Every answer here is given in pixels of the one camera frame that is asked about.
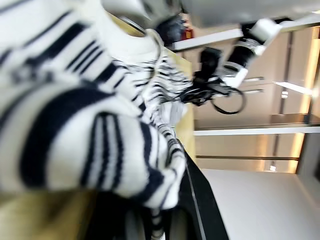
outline black cable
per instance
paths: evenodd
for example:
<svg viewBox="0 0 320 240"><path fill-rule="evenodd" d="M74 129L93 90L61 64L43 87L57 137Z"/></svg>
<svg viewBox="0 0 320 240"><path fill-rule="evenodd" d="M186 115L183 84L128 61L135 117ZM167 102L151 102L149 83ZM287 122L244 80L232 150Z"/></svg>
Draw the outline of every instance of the black cable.
<svg viewBox="0 0 320 240"><path fill-rule="evenodd" d="M215 110L217 110L221 114L226 114L226 115L238 114L245 108L245 106L247 104L246 96L242 91L240 91L237 88L229 87L229 89L231 90L231 93L232 92L236 92L242 97L242 104L241 104L241 107L238 109L238 111L225 111L225 110L223 110L222 108L220 108L217 105L215 105L215 99L214 98L212 98L210 102L211 102L212 106L215 108Z"/></svg>

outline striped sweater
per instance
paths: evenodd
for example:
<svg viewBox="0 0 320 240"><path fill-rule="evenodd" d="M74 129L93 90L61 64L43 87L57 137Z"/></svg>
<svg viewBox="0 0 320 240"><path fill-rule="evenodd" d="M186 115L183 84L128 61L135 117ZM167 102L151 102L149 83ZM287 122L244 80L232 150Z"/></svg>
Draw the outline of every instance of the striped sweater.
<svg viewBox="0 0 320 240"><path fill-rule="evenodd" d="M139 90L62 0L2 1L0 36L0 192L86 188L177 204L186 159L161 104L189 86L183 74L167 64Z"/></svg>

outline wooden surface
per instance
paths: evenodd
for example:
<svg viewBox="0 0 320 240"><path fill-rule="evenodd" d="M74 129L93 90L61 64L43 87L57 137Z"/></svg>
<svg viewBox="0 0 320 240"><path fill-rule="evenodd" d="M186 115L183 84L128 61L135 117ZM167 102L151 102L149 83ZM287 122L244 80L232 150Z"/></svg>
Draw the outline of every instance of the wooden surface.
<svg viewBox="0 0 320 240"><path fill-rule="evenodd" d="M128 34L142 34L123 21L114 21ZM191 63L170 52L178 67L192 75ZM192 106L176 126L176 135L195 159ZM96 193L92 191L37 192L0 195L1 240L81 240L84 237Z"/></svg>

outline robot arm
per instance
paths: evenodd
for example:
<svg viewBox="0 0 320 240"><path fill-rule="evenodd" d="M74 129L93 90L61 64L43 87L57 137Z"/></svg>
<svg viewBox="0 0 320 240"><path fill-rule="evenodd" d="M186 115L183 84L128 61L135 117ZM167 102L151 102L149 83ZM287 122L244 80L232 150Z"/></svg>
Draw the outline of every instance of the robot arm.
<svg viewBox="0 0 320 240"><path fill-rule="evenodd" d="M236 114L245 107L244 94L237 88L245 79L252 61L260 56L280 31L281 26L264 18L254 24L242 26L243 37L234 45L228 60L219 66L222 52L214 48L206 48L200 57L201 70L194 73L193 86L187 88L180 100L197 106L211 100L214 108L222 114ZM229 96L237 93L242 96L242 106L238 111L227 112L213 102L215 95Z"/></svg>

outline sleeve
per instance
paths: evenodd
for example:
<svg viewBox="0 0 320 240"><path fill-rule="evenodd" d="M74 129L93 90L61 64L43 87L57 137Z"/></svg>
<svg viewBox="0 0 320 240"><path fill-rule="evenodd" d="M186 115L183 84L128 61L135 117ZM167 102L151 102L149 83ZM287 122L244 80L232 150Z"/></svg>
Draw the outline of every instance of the sleeve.
<svg viewBox="0 0 320 240"><path fill-rule="evenodd" d="M174 207L184 156L139 114L116 93L94 87L1 89L0 191L98 189L150 208Z"/></svg>

